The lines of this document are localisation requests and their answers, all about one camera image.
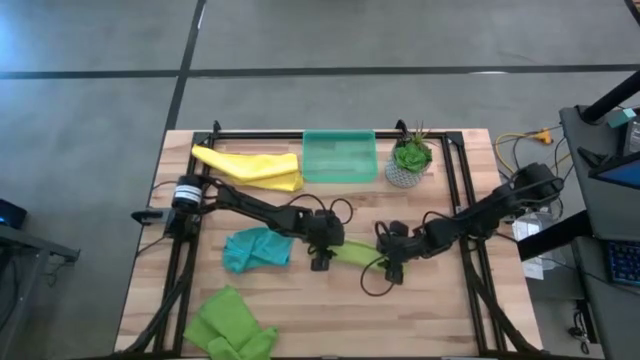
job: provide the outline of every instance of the green plastic container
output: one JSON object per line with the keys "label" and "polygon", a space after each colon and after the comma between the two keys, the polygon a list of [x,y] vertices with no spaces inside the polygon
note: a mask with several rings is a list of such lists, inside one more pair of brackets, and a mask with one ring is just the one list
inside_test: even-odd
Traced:
{"label": "green plastic container", "polygon": [[306,130],[302,176],[319,183],[366,183],[378,176],[373,130]]}

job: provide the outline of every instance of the keyboard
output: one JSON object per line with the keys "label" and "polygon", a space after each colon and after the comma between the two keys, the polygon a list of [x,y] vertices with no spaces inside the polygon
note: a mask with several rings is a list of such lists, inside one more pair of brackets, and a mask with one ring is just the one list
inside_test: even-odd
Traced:
{"label": "keyboard", "polygon": [[608,241],[607,255],[611,281],[640,286],[640,243]]}

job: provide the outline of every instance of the white pot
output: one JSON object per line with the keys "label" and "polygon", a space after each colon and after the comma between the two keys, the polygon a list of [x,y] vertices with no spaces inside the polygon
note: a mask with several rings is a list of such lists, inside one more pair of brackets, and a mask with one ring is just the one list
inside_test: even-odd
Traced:
{"label": "white pot", "polygon": [[398,167],[395,162],[394,154],[391,154],[391,157],[385,166],[384,173],[387,176],[387,180],[389,180],[393,185],[401,188],[410,188],[418,185],[429,166],[431,166],[431,162],[429,162],[419,173],[412,173],[406,169]]}

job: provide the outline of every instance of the succulent plant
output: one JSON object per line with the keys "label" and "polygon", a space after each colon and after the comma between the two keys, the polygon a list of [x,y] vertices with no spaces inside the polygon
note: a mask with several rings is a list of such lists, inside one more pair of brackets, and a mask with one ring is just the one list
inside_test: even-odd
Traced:
{"label": "succulent plant", "polygon": [[394,154],[398,167],[417,174],[431,162],[431,149],[423,142],[425,135],[421,124],[408,139],[398,144]]}

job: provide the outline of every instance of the yellow cable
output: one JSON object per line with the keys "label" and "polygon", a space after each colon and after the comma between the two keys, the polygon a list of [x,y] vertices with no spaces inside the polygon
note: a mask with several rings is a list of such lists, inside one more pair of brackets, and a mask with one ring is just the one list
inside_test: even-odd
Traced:
{"label": "yellow cable", "polygon": [[[560,158],[560,160],[558,160],[558,164],[557,164],[557,166],[560,166],[560,163],[561,163],[561,162],[563,162],[563,161],[565,161],[565,160],[567,160],[567,159],[569,158],[569,156],[571,156],[571,154],[570,154],[570,153],[569,153],[569,154],[567,154],[567,155],[565,155],[565,156],[563,156],[563,157],[561,157],[561,158]],[[551,168],[550,168],[550,169],[553,169],[553,168],[555,168],[555,167],[556,167],[556,164],[553,164],[553,165],[551,165]]]}
{"label": "yellow cable", "polygon": [[[542,133],[544,133],[545,131],[551,131],[551,130],[559,129],[559,128],[561,128],[561,127],[562,127],[562,125],[558,125],[558,126],[554,126],[554,127],[551,127],[551,128],[543,128],[543,129],[540,129],[540,130],[527,131],[526,133],[524,133],[524,136],[522,136],[522,137],[528,137],[528,138],[536,137],[537,135],[542,134]],[[504,143],[506,143],[506,142],[510,142],[510,141],[514,141],[514,139],[512,139],[512,140],[505,140],[505,141],[503,141],[503,142],[499,142],[499,143],[498,143],[498,145],[500,145],[500,144],[504,144]]]}
{"label": "yellow cable", "polygon": [[502,138],[504,138],[506,136],[521,137],[522,138],[522,137],[527,137],[527,135],[526,134],[522,134],[522,133],[506,133],[506,134],[502,134],[502,135],[498,136],[496,138],[496,141],[493,143],[493,147],[495,149],[496,155],[498,156],[498,160],[500,160],[500,163],[502,163],[502,165],[504,165],[504,167],[506,167],[513,174],[516,171],[513,170],[513,168],[511,166],[509,166],[509,164],[507,164],[507,162],[502,157],[502,154],[500,153],[500,139],[502,139]]}

